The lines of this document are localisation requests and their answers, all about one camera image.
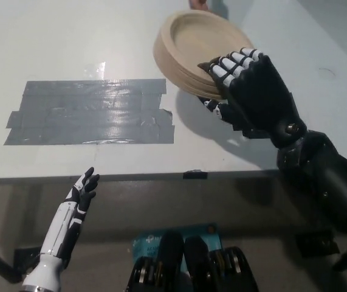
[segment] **screw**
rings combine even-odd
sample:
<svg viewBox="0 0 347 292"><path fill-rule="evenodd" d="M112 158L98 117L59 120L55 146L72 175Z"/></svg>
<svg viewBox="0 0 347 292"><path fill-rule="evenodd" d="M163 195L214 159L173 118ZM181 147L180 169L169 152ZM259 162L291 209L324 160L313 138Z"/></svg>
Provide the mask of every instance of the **screw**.
<svg viewBox="0 0 347 292"><path fill-rule="evenodd" d="M298 130L299 130L299 126L295 123L288 125L286 128L286 132L288 134L295 134Z"/></svg>

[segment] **wooden plate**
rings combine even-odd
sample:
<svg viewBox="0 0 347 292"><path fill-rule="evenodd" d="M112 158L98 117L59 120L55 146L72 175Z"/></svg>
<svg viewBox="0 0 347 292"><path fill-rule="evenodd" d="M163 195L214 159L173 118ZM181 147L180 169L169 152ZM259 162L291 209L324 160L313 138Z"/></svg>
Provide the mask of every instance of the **wooden plate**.
<svg viewBox="0 0 347 292"><path fill-rule="evenodd" d="M198 10L169 17L161 28L160 37L165 50L182 72L210 86L215 84L198 68L199 63L242 47L253 47L248 37L233 24L210 12Z"/></svg>
<svg viewBox="0 0 347 292"><path fill-rule="evenodd" d="M185 77L183 73L180 74L179 70L172 70L172 65L170 63L167 63L167 59L164 59L160 56L159 53L162 51L160 46L161 42L156 41L153 49L154 59L161 72L167 79L170 80L170 82L175 84L177 87L185 90L186 92L189 92L196 96L206 97L210 99L221 99L219 93L215 93L212 91L208 92L207 90L200 90L198 88L204 87L204 85L202 85L201 83L196 83L196 81L191 80L190 77Z"/></svg>

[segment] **black robotic arm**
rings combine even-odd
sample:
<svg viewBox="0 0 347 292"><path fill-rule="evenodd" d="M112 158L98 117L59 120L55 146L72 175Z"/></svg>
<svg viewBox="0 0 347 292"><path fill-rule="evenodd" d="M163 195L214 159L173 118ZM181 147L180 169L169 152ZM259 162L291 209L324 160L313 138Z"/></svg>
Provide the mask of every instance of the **black robotic arm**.
<svg viewBox="0 0 347 292"><path fill-rule="evenodd" d="M270 58L243 48L199 67L211 75L228 100L228 105L202 100L205 105L210 109L214 103L212 110L221 119L244 120L265 131L278 148L277 166L285 177L313 195L336 228L347 233L347 159L325 134L307 130ZM334 269L347 269L347 253Z"/></svg>

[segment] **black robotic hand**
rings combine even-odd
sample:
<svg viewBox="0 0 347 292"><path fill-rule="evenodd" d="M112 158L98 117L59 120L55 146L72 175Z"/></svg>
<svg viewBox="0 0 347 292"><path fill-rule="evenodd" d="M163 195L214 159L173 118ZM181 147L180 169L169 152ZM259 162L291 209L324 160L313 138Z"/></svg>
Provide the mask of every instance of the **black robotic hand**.
<svg viewBox="0 0 347 292"><path fill-rule="evenodd" d="M277 148L292 144L306 132L292 94L270 58L259 50L243 48L199 67L211 75L228 100L228 106L202 100L207 107L216 108L220 118L230 123L246 120L268 132Z"/></svg>

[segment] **duct tape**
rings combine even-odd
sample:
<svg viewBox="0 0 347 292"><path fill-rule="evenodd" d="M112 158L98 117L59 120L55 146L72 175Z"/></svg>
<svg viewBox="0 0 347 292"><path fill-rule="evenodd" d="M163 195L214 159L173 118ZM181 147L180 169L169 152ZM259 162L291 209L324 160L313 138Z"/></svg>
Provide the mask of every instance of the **duct tape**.
<svg viewBox="0 0 347 292"><path fill-rule="evenodd" d="M161 94L128 96L23 96L20 111L51 110L158 110Z"/></svg>
<svg viewBox="0 0 347 292"><path fill-rule="evenodd" d="M29 81L23 95L30 96L127 96L166 94L165 79Z"/></svg>
<svg viewBox="0 0 347 292"><path fill-rule="evenodd" d="M5 145L171 144L165 79L27 82Z"/></svg>
<svg viewBox="0 0 347 292"><path fill-rule="evenodd" d="M172 144L174 126L13 128L4 145Z"/></svg>
<svg viewBox="0 0 347 292"><path fill-rule="evenodd" d="M137 125L172 125L172 113L159 109L156 111L72 111L52 109L49 111L13 111L7 128L45 128L45 127L112 127Z"/></svg>

